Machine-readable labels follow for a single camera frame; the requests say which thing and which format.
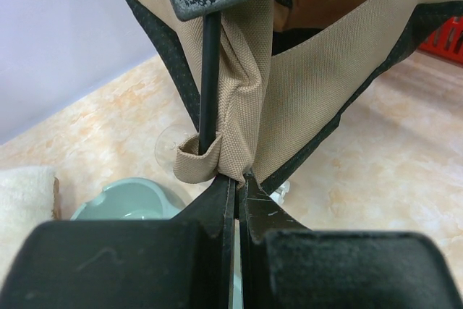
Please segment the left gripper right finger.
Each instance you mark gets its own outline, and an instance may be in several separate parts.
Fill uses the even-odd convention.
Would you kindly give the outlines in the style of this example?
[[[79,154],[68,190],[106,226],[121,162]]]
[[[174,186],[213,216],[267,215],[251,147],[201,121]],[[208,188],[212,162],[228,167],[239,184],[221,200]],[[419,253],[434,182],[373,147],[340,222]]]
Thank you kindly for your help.
[[[239,190],[245,308],[460,308],[436,244],[408,231],[314,231],[245,175]]]

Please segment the beige fabric pet tent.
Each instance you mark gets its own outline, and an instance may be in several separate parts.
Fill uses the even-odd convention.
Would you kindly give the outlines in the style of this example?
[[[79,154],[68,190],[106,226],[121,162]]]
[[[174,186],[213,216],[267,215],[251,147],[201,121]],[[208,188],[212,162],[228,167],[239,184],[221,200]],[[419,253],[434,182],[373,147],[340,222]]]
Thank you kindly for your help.
[[[169,0],[125,0],[200,123],[203,16]],[[269,185],[290,176],[379,74],[407,58],[462,0],[247,0],[221,11],[216,139],[177,148],[174,174]]]

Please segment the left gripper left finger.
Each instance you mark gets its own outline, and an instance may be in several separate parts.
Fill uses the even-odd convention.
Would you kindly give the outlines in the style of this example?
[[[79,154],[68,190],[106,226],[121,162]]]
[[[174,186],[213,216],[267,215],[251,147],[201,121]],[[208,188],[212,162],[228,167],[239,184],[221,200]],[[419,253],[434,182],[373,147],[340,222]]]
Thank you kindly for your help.
[[[235,182],[223,175],[169,220],[51,221],[25,240],[3,308],[228,308]]]

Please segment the black tent pole crossing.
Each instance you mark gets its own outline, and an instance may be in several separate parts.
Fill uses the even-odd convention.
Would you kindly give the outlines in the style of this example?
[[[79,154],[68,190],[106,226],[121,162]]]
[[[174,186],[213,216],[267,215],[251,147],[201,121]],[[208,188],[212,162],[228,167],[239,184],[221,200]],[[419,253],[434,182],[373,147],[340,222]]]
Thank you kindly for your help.
[[[221,13],[203,17],[203,49],[200,90],[199,155],[216,139],[218,74],[220,62]]]

